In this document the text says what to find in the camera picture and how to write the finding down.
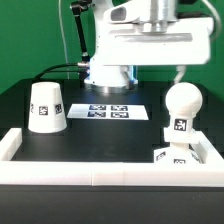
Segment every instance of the white ball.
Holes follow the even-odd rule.
[[[202,94],[191,83],[178,83],[166,95],[166,106],[171,116],[194,118],[202,106]]]

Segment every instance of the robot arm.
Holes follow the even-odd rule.
[[[176,5],[176,0],[132,0],[105,11],[98,49],[103,64],[205,64],[213,19],[177,19]]]

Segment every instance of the white cylinder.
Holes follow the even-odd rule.
[[[29,130],[37,133],[54,133],[67,127],[60,85],[39,82],[32,85]]]

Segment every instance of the white robot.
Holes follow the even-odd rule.
[[[213,19],[177,18],[178,0],[131,0],[116,7],[112,0],[78,2],[71,5],[74,14],[91,6],[95,17],[96,51],[87,88],[120,93],[137,84],[134,66],[186,66],[210,58]]]

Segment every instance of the white object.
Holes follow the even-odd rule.
[[[107,24],[97,56],[103,65],[205,64],[213,25],[212,18],[180,19],[154,34],[147,24]]]
[[[161,164],[201,163],[189,144],[198,144],[199,139],[193,127],[193,118],[202,106],[199,89],[190,83],[174,85],[166,95],[166,106],[170,114],[170,126],[164,129],[166,142],[170,147],[154,151],[154,162]]]
[[[222,157],[197,135],[203,164],[0,162],[0,184],[224,187]]]
[[[0,141],[0,161],[10,161],[22,143],[22,129],[11,128]]]
[[[54,133],[66,127],[60,85],[55,82],[33,84],[28,128],[38,133]]]
[[[132,0],[116,7],[112,0],[93,0],[96,50],[86,87],[120,93],[137,85],[134,65],[208,62],[213,19],[177,20],[176,6],[176,0]]]
[[[165,129],[166,142],[196,143],[193,118],[202,106],[199,89],[190,83],[174,85],[166,95],[170,127]]]
[[[68,118],[148,120],[143,105],[72,104]]]

